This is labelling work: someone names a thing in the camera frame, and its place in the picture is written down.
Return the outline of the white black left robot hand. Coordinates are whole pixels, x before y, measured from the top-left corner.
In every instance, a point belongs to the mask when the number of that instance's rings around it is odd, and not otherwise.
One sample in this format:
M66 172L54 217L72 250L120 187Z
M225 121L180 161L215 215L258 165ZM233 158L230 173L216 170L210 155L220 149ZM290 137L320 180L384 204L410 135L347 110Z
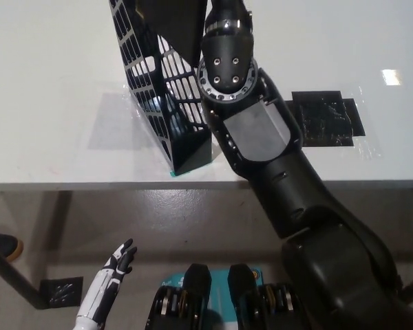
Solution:
M124 277L132 271L137 247L134 240L122 243L95 275L76 315L73 330L104 329Z

